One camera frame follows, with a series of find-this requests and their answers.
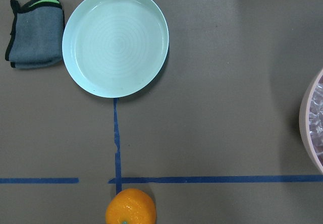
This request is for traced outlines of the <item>folded grey cloth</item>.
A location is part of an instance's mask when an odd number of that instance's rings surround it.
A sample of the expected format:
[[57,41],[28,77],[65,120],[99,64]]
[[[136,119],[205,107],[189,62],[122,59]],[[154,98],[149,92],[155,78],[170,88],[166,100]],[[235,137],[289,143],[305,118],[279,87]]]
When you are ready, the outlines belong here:
[[10,0],[14,14],[5,60],[12,68],[36,69],[63,60],[65,15],[60,0]]

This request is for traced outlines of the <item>green plate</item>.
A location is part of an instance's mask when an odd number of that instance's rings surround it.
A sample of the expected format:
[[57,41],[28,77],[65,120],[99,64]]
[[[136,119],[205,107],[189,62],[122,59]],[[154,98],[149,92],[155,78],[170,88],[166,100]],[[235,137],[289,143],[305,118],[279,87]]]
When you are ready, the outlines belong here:
[[104,98],[143,89],[168,50],[167,21],[153,0],[84,0],[68,19],[62,42],[72,79]]

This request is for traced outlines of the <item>pink bowl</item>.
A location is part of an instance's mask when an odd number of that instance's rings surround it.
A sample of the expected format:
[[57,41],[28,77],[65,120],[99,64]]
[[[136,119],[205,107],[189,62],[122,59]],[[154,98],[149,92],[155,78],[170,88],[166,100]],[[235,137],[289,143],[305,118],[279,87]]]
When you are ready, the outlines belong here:
[[322,163],[316,154],[315,148],[313,146],[310,129],[309,129],[309,113],[310,113],[310,103],[316,86],[318,85],[320,79],[322,78],[322,69],[315,75],[312,81],[309,83],[301,101],[299,110],[299,130],[301,140],[306,149],[306,152],[311,159],[313,165],[322,174]]

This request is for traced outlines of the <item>orange fruit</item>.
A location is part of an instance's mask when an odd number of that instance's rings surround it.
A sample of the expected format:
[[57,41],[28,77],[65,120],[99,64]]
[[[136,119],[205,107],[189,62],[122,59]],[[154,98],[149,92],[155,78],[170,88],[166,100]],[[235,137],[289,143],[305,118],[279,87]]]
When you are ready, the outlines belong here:
[[130,188],[118,193],[105,212],[106,223],[156,223],[156,207],[145,192]]

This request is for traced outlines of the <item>ice cubes in bowl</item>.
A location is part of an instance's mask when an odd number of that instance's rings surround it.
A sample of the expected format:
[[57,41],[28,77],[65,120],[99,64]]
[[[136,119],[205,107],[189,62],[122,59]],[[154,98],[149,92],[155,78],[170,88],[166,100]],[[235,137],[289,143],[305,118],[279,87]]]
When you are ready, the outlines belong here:
[[322,158],[322,83],[313,92],[309,108],[309,131],[314,151]]

